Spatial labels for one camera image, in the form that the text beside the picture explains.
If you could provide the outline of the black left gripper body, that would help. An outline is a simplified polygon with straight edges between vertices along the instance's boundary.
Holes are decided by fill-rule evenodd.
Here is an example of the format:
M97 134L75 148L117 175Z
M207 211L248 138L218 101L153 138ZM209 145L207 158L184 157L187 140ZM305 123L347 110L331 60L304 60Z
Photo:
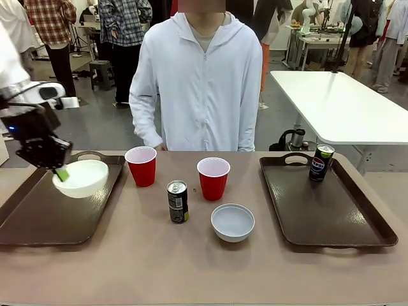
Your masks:
M1 122L20 143L16 155L37 168L58 169L71 158L72 142L54 131L61 125L46 101L39 104L12 103L1 110Z

